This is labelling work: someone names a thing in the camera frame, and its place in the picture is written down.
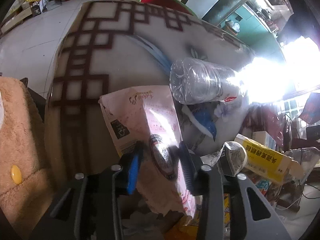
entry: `round label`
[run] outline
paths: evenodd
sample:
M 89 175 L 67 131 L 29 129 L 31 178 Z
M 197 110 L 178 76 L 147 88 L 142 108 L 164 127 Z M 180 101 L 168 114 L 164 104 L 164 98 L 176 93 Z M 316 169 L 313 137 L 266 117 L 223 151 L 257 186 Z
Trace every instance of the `round label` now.
M 149 146 L 152 156 L 152 161 L 163 176 L 168 180 L 177 178 L 174 169 L 174 159 L 172 158 L 171 150 L 166 145 L 161 136 L 153 134 L 149 139 Z

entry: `red logo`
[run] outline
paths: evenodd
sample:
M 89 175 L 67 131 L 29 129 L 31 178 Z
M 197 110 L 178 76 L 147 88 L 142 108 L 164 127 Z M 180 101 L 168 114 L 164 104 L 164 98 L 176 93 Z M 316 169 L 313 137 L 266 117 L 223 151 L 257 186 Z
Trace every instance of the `red logo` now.
M 235 100 L 237 97 L 228 97 L 228 98 L 226 98 L 224 101 L 225 102 L 230 102 L 230 101 L 232 101 L 232 100 Z

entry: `white box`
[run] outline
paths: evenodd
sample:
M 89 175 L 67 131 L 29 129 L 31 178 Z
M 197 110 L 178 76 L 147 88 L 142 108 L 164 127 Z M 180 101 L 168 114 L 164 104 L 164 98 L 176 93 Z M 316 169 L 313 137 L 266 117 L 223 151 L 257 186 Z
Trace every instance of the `white box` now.
M 272 150 L 276 150 L 276 141 L 266 131 L 253 132 L 252 140 L 261 143 Z

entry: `cardboard box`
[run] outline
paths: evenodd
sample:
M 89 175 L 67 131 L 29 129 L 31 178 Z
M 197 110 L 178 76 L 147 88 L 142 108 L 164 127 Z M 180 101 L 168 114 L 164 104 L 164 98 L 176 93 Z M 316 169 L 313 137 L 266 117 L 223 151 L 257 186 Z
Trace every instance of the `cardboard box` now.
M 248 161 L 245 168 L 250 171 L 280 185 L 288 182 L 286 181 L 288 174 L 296 179 L 304 177 L 303 168 L 293 158 L 276 152 L 241 134 L 236 136 L 235 141 L 240 143 L 247 151 Z
M 13 17 L 10 21 L 8 21 L 5 25 L 2 26 L 1 32 L 5 33 L 11 28 L 13 28 L 15 25 L 17 25 L 20 21 L 22 21 L 24 18 L 31 15 L 31 9 L 28 7 L 27 9 L 23 10 L 21 13 Z
M 37 16 L 39 14 L 42 14 L 44 8 L 45 8 L 45 0 L 40 0 L 38 2 L 33 2 L 31 6 L 32 15 Z
M 276 141 L 266 131 L 253 132 L 252 140 L 261 143 L 272 150 L 276 150 Z

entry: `tiled floor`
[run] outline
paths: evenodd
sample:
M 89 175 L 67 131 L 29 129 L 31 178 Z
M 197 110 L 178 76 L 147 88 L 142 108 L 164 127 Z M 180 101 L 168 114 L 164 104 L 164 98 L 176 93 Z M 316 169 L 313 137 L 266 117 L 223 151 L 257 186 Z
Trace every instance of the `tiled floor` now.
M 0 39 L 0 72 L 29 79 L 28 87 L 47 96 L 56 49 L 76 18 L 81 5 L 91 0 L 70 0 L 12 29 Z

